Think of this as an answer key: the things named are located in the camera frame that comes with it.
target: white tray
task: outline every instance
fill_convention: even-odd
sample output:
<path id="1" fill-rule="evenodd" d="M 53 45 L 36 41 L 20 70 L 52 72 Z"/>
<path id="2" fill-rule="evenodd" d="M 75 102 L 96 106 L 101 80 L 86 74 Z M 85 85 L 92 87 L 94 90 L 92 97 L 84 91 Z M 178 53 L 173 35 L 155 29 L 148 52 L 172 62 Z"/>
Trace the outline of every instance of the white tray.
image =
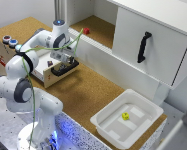
<path id="1" fill-rule="evenodd" d="M 124 121 L 122 113 L 130 119 Z M 163 109 L 133 90 L 126 90 L 91 118 L 99 134 L 119 149 L 129 149 L 162 115 Z"/>

